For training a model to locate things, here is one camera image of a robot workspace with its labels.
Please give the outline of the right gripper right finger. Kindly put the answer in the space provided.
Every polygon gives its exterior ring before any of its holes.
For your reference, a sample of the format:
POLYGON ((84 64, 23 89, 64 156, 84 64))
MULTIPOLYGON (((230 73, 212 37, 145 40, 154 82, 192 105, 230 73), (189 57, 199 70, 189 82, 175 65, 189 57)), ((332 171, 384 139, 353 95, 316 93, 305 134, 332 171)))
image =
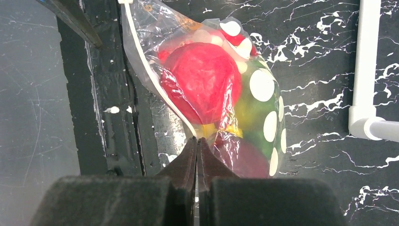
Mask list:
POLYGON ((314 179, 239 178, 197 144, 201 226, 345 226, 333 190, 314 179))

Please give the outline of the red fake apple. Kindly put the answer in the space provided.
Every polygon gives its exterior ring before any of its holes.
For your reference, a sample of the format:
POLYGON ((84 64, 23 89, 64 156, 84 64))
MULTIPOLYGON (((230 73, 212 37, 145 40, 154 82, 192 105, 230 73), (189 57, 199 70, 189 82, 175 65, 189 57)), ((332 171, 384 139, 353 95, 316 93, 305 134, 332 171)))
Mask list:
POLYGON ((218 45, 183 45, 166 57, 163 67, 160 84, 191 124, 220 120, 241 95, 238 66, 218 45))

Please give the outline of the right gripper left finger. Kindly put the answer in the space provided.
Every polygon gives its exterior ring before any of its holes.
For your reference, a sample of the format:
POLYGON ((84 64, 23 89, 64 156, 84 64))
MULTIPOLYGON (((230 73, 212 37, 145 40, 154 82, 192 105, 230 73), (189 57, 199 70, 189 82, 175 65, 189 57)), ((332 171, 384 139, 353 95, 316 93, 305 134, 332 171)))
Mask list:
POLYGON ((197 139, 152 177, 68 176, 46 192, 32 226, 192 226, 197 139))

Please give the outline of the clear polka dot zip bag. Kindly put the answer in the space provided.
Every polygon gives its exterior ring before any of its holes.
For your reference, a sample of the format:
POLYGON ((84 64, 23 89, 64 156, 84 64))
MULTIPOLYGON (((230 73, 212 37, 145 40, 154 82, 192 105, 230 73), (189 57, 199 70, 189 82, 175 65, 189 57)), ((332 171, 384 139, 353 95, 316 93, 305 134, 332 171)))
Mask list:
POLYGON ((241 22, 198 23, 159 0, 120 5, 129 63, 186 134, 240 177, 274 177, 287 145, 283 97, 241 22))

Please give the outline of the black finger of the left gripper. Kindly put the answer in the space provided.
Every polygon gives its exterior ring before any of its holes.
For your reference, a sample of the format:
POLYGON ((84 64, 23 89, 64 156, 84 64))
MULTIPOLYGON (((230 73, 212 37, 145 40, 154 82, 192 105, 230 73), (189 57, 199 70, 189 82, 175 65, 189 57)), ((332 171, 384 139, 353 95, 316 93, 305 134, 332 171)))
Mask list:
POLYGON ((95 48, 103 43, 80 6, 74 0, 36 0, 95 48))

